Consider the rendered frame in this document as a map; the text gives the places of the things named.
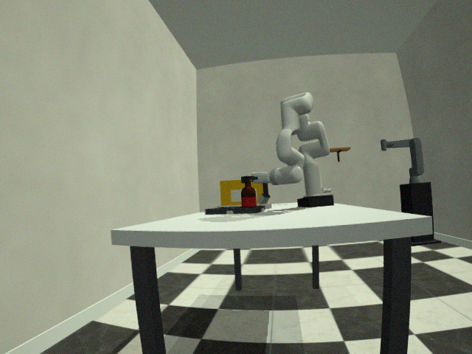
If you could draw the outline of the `yellow divided crate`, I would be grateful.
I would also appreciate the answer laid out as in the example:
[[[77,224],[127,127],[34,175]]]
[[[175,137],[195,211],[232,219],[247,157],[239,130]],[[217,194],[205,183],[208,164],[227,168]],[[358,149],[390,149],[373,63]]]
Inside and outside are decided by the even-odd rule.
[[[241,180],[220,181],[220,186],[221,206],[242,205],[241,191],[245,187],[245,183],[241,183]],[[251,182],[251,187],[255,189],[257,201],[263,193],[263,184]],[[259,204],[258,201],[257,204]]]

